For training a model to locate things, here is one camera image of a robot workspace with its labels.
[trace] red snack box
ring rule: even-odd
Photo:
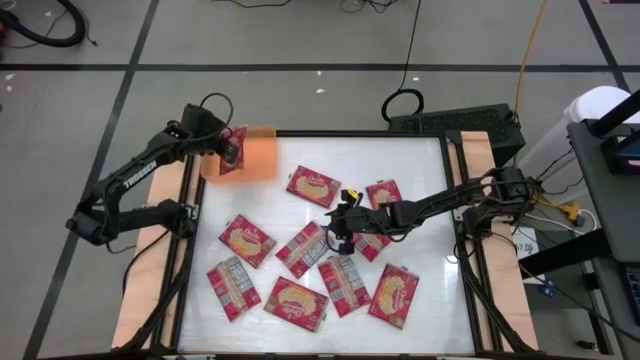
[[[318,265],[318,269],[340,317],[371,303],[350,257],[333,257]]]
[[[329,208],[338,193],[340,181],[298,166],[287,185],[287,191],[314,204]]]
[[[236,162],[230,164],[224,160],[220,160],[220,175],[224,175],[232,172],[233,170],[240,170],[244,168],[244,138],[247,136],[247,127],[236,127],[231,129],[231,136],[229,142],[238,147],[238,157]]]
[[[329,250],[326,230],[313,221],[308,223],[285,247],[276,253],[296,279],[299,279]]]
[[[355,233],[353,237],[356,249],[360,250],[362,255],[371,262],[378,257],[382,249],[391,244],[391,239],[388,236],[379,234]]]
[[[229,321],[262,301],[237,256],[219,263],[207,276]]]
[[[387,264],[369,307],[369,314],[402,330],[420,277]]]
[[[316,332],[324,317],[329,299],[282,276],[269,295],[264,310],[275,316]]]
[[[242,215],[236,216],[218,239],[256,269],[276,246],[275,240]]]
[[[395,180],[367,186],[367,194],[369,194],[369,201],[371,201],[373,210],[378,210],[382,203],[402,201],[402,196]]]

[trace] table leg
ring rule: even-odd
[[[533,275],[544,274],[567,265],[591,260],[596,256],[611,255],[611,249],[604,230],[598,229],[588,232],[573,240],[527,256],[519,261],[520,265]],[[530,276],[520,272],[522,279]]]

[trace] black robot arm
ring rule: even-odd
[[[238,147],[227,141],[227,123],[209,110],[188,104],[182,121],[170,121],[138,156],[100,180],[80,201],[67,228],[94,245],[102,245],[124,231],[162,225],[178,237],[193,233],[189,209],[167,199],[157,206],[120,212],[120,199],[133,186],[162,165],[184,161],[190,154],[219,154],[234,163]]]
[[[524,213],[530,200],[524,176],[520,169],[514,167],[492,169],[482,177],[469,179],[452,190],[422,200],[380,204],[378,210],[360,206],[362,194],[355,197],[343,190],[341,197],[344,202],[327,214],[331,216],[327,228],[336,239],[344,241],[338,247],[342,255],[353,254],[354,233],[401,235],[400,239],[393,240],[402,241],[426,219],[464,205],[477,205],[462,213],[465,235],[488,235],[494,217],[511,216],[515,219]]]

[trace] gray floor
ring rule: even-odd
[[[500,102],[513,106],[517,67],[490,65],[520,63],[540,2],[423,1],[411,63],[443,65],[408,74],[408,85],[424,93],[426,110]],[[5,290],[0,295],[0,348],[11,359],[25,351],[67,239],[64,221],[82,193],[109,121],[117,127],[96,174],[117,168],[142,150],[166,121],[179,119],[187,102],[198,102],[212,91],[231,97],[238,124],[384,129],[380,105],[398,87],[402,73],[363,67],[337,71],[330,64],[402,64],[415,9],[415,1],[409,0],[399,1],[384,15],[370,8],[345,14],[338,0],[294,0],[283,8],[253,10],[209,0],[74,3],[90,19],[98,47],[85,42],[73,49],[2,49],[0,284]],[[528,72],[522,89],[520,117],[529,144],[522,154],[573,98],[598,85],[616,85],[615,71],[640,69],[640,5],[588,4],[615,61],[623,66],[610,67],[614,64],[603,55],[578,0],[551,0],[530,61],[550,66]],[[45,0],[18,0],[13,11],[40,33],[62,12],[57,3]],[[148,14],[153,21],[145,29]],[[64,18],[52,36],[69,34],[71,26],[70,18]],[[138,57],[141,30],[148,31],[148,37],[138,44]],[[11,33],[6,43],[29,41]],[[148,64],[206,66],[171,71],[144,66]],[[234,64],[248,66],[211,66]],[[255,71],[251,64],[274,66]],[[282,64],[318,65],[281,71],[286,69]],[[624,73],[624,79],[632,90],[640,88],[639,73]],[[221,113],[224,106],[211,103]],[[391,111],[404,114],[409,109],[413,104],[401,99]],[[138,186],[123,206],[144,203],[148,186],[149,181]],[[122,236],[115,246],[133,243],[135,237]],[[109,255],[83,241],[77,244],[40,356],[109,348],[121,276],[130,258]],[[557,345],[557,337],[544,330],[567,329],[563,333],[570,334],[571,322],[556,327],[552,318],[534,314],[543,349],[572,354],[570,343]]]

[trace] white cable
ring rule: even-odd
[[[585,214],[589,215],[591,220],[593,220],[593,228],[591,229],[591,231],[598,230],[598,220],[596,220],[596,216],[591,211],[589,211],[587,209],[578,210],[578,215],[582,215],[582,213],[585,213]]]
[[[567,226],[567,225],[565,225],[565,224],[563,224],[563,223],[561,223],[559,221],[555,221],[555,220],[551,220],[551,219],[545,219],[545,218],[541,218],[541,217],[538,217],[538,216],[535,216],[535,215],[531,215],[531,214],[524,214],[524,216],[530,217],[532,219],[536,219],[538,221],[548,222],[550,224],[554,224],[554,225],[560,226],[561,228],[565,228],[565,229],[567,229],[569,231],[573,231],[578,235],[584,235],[584,233],[582,231],[578,231],[578,230],[572,228],[571,226]]]

